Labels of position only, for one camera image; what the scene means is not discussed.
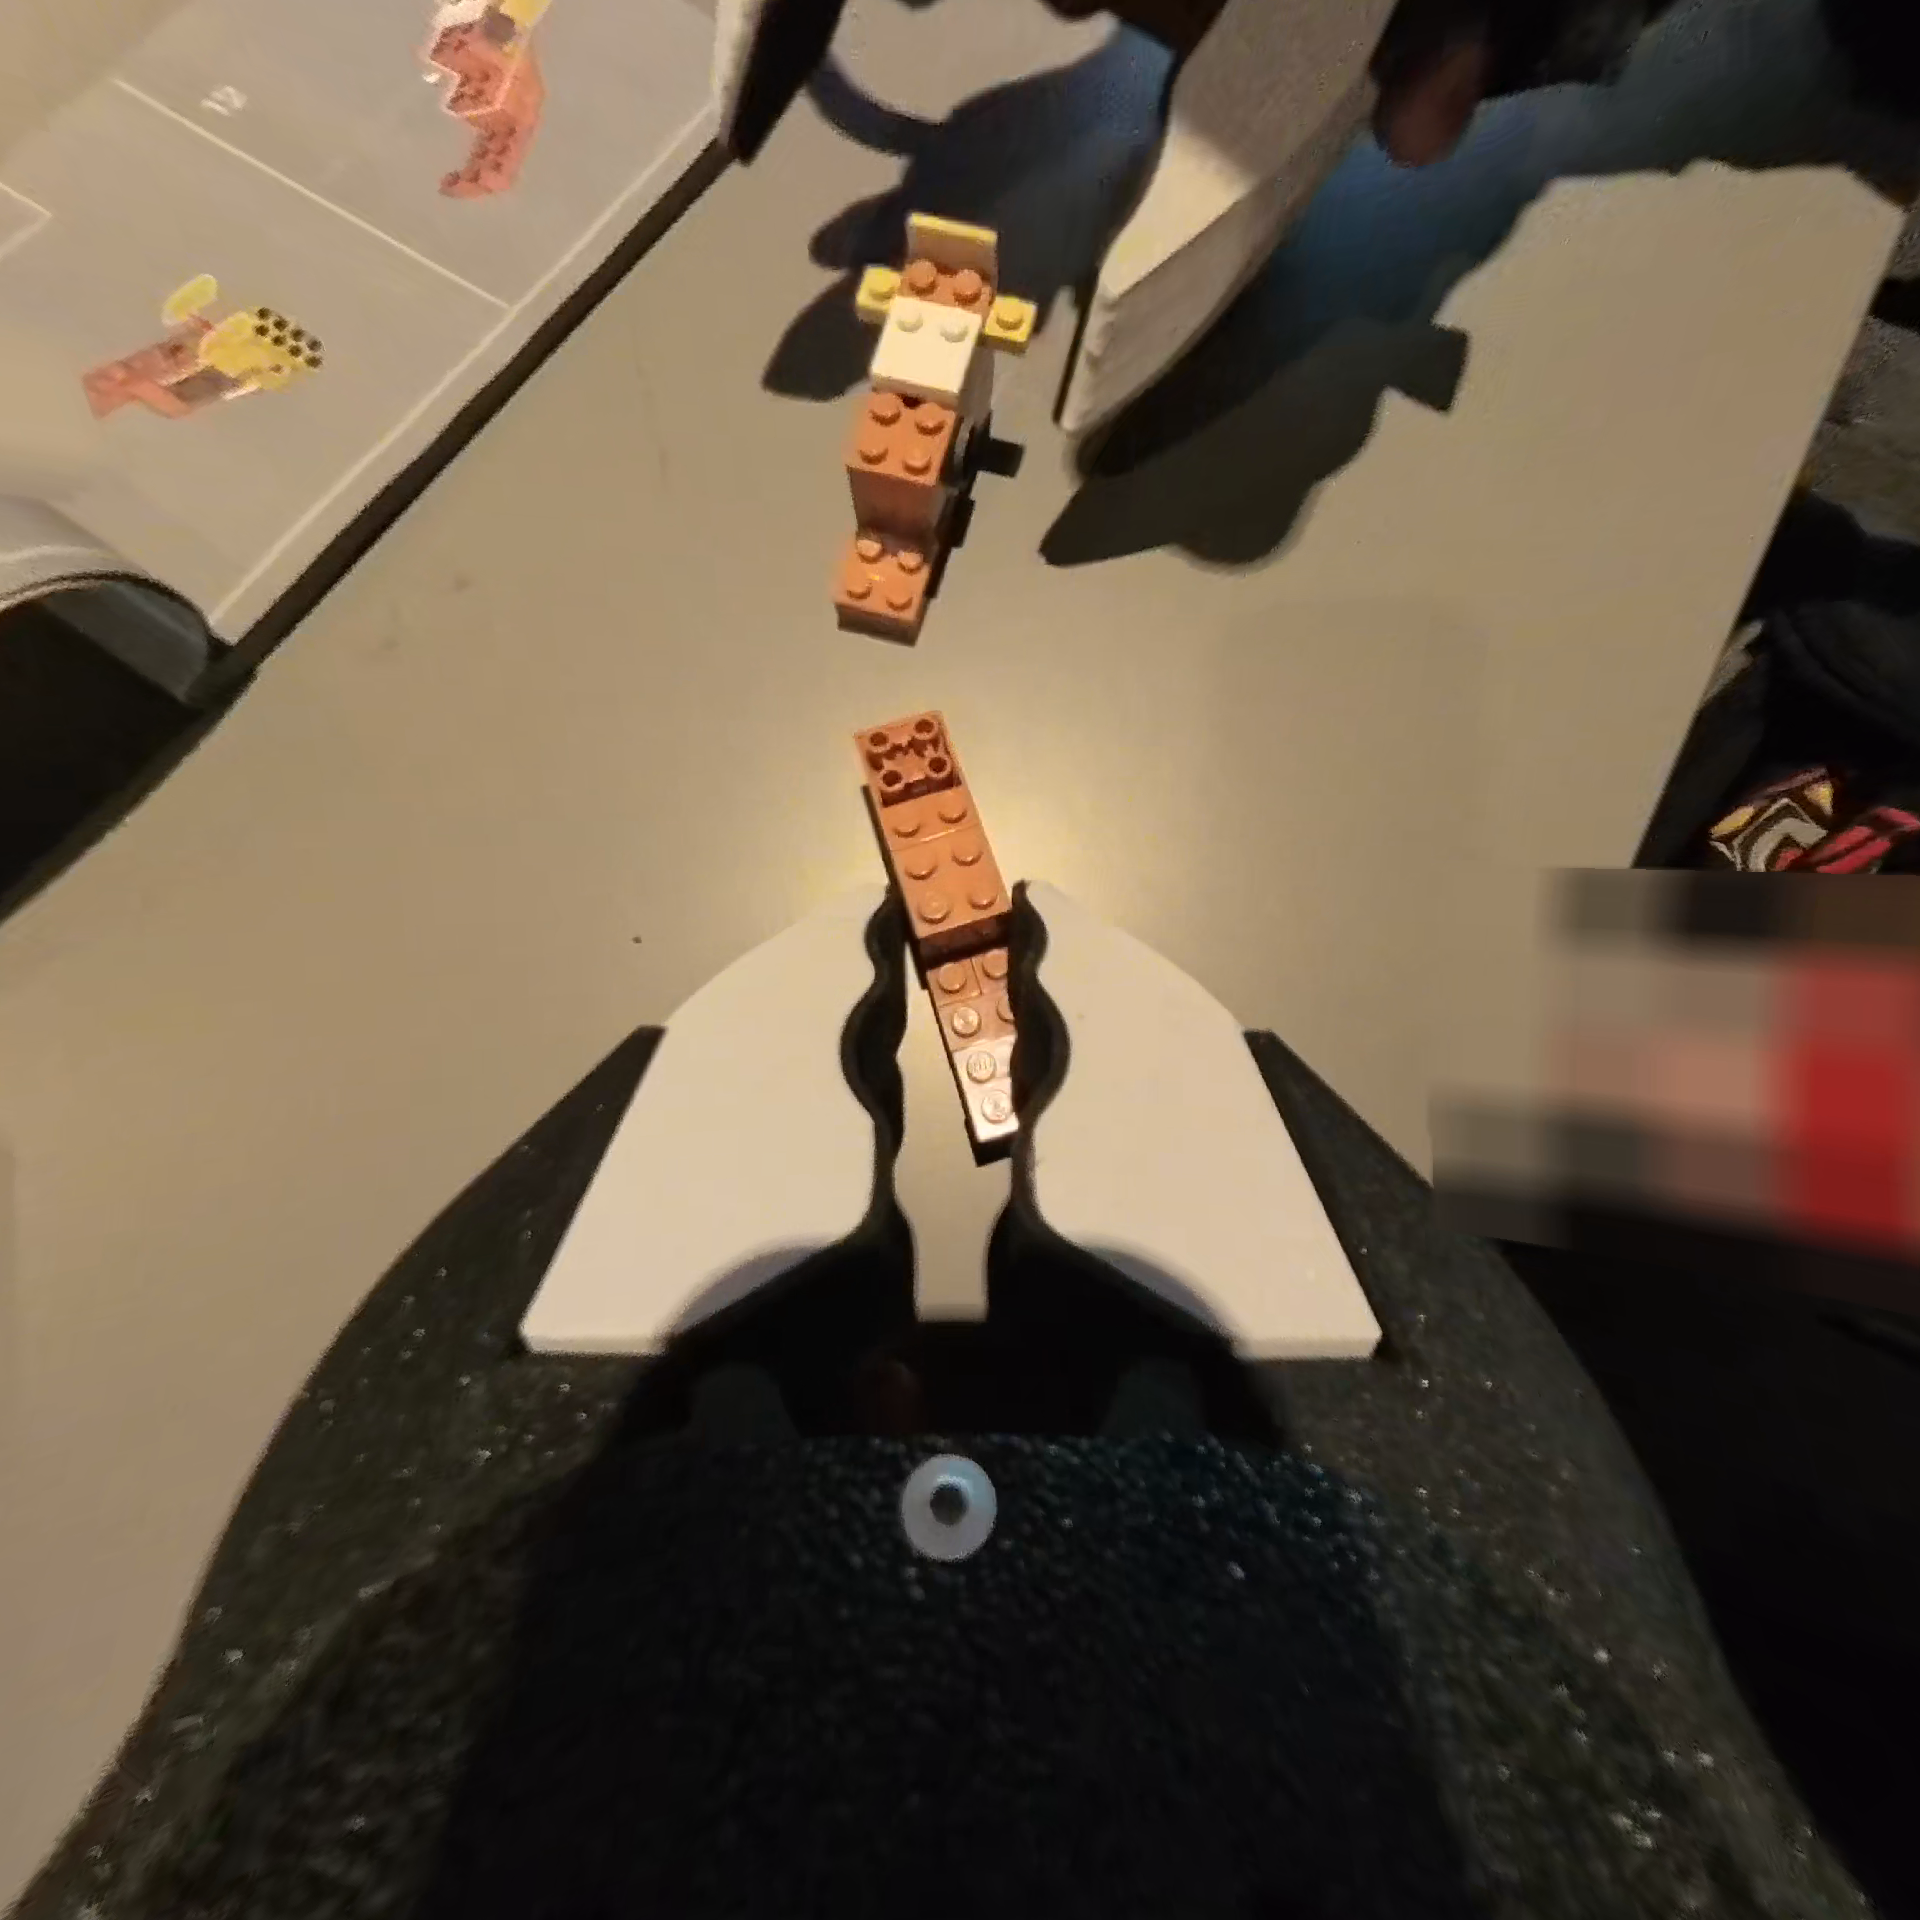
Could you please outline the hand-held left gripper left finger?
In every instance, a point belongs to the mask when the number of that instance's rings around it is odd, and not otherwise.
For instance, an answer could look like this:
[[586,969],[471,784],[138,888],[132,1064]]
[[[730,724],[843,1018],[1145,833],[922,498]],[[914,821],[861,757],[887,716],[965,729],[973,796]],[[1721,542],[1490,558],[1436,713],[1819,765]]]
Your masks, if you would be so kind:
[[891,1202],[904,940],[891,890],[857,885],[675,1009],[522,1341],[675,1341]]

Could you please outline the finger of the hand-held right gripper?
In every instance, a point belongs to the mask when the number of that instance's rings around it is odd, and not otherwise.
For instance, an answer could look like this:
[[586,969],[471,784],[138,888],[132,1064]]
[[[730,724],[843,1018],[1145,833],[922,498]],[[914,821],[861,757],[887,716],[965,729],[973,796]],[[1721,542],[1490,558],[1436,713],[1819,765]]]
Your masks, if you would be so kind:
[[1228,1],[1172,79],[1099,260],[1061,426],[1099,430],[1229,309],[1367,126],[1385,1]]
[[753,161],[827,61],[845,1],[715,5],[715,134]]

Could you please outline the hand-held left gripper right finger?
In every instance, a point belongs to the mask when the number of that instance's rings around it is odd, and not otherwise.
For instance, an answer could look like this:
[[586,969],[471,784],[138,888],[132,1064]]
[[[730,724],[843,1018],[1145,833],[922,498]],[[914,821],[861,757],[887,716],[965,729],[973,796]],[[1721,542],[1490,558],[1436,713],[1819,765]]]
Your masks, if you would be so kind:
[[1037,1222],[1226,1341],[1381,1324],[1236,1017],[1058,885],[1015,934],[1020,1194]]

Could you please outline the brown brick tail piece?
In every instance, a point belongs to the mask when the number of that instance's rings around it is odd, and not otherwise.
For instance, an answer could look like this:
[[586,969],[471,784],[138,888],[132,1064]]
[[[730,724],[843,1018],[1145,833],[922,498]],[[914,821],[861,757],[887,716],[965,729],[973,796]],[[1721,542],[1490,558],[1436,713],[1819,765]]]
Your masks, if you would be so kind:
[[1010,885],[938,711],[861,727],[853,751],[970,1142],[1003,1157],[1020,1132]]

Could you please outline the tan and brown brick figure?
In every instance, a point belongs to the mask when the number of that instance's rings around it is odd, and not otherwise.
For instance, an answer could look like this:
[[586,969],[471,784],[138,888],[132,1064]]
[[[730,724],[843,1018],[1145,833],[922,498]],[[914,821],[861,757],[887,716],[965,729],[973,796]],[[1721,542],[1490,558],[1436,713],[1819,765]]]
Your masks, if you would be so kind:
[[1003,288],[995,228],[923,210],[904,218],[904,260],[864,269],[855,310],[875,336],[833,608],[845,631],[913,641],[992,437],[996,370],[1033,342],[1040,310]]

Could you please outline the grey desk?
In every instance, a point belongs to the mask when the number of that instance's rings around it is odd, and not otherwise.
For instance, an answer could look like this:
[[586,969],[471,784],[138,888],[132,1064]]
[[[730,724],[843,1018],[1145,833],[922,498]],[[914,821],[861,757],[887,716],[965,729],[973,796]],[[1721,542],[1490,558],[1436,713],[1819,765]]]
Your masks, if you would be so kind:
[[[1275,1028],[1416,1166],[1625,864],[1888,263],[1914,140],[1818,5],[1363,142],[1075,454],[1080,281],[1162,56],[855,5],[232,718],[4,926],[4,1906],[81,1838],[332,1338],[711,972],[877,871],[851,729],[946,709],[992,837]],[[839,626],[905,215],[1040,329],[917,639]]]

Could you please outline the grey instruction booklet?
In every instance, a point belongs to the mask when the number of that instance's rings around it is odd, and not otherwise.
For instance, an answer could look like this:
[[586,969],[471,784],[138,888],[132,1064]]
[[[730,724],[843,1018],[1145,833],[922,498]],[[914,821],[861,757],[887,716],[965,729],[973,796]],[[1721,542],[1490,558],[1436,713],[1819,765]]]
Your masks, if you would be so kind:
[[4,5],[4,615],[271,650],[715,165],[715,5]]

